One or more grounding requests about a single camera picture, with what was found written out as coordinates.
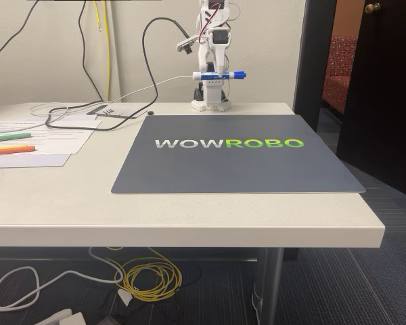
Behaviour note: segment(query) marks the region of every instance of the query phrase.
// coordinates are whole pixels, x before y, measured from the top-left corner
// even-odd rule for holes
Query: door
[[[406,193],[406,0],[377,1],[363,14],[337,155]]]

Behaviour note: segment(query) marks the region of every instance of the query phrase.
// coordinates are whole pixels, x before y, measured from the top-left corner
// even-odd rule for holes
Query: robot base
[[[218,110],[220,112],[225,112],[226,110],[231,108],[231,102],[226,101],[226,102],[221,102],[220,104],[214,104],[214,105],[208,105],[204,101],[197,101],[193,100],[191,103],[191,107],[194,110],[198,110],[199,112],[204,112],[205,110]]]

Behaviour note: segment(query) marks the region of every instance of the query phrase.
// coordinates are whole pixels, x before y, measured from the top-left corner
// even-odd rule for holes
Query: orange marker
[[[4,148],[0,149],[0,154],[16,154],[17,152],[35,151],[35,146],[27,146],[21,148]]]
[[[0,149],[23,148],[23,147],[28,147],[28,144],[8,144],[7,146],[0,146]]]

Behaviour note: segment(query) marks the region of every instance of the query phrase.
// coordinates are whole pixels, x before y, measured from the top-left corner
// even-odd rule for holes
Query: door knob
[[[367,15],[370,15],[370,14],[372,14],[372,13],[374,13],[374,12],[379,12],[380,10],[382,9],[382,7],[380,6],[380,3],[375,3],[374,5],[367,5],[366,7],[365,7],[365,10],[364,10],[364,12],[367,14]]]

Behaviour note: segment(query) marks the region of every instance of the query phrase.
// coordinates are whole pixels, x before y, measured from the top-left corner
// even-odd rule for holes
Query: desk leg
[[[260,325],[275,324],[283,252],[284,248],[261,248],[258,251],[252,304]]]

